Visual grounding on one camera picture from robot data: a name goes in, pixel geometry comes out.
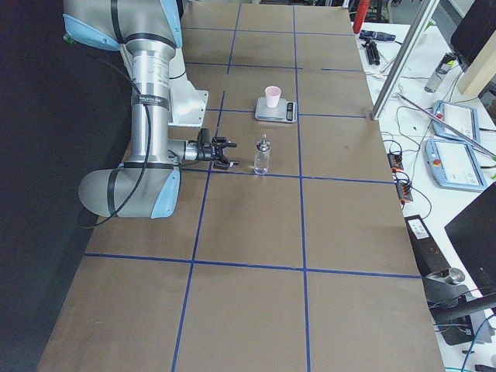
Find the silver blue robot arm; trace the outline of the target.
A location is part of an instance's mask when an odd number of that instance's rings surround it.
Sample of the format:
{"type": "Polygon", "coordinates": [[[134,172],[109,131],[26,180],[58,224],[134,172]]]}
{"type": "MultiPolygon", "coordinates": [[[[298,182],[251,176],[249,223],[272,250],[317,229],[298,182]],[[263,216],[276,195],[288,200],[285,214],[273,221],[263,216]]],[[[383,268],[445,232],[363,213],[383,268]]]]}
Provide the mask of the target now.
{"type": "Polygon", "coordinates": [[[78,188],[83,206],[103,219],[166,218],[173,214],[186,160],[217,169],[233,165],[233,143],[202,128],[208,92],[188,80],[181,18],[174,1],[66,1],[69,39],[118,52],[132,88],[131,153],[122,165],[87,174],[78,188]],[[172,126],[199,128],[194,140],[172,139],[172,126]]]}

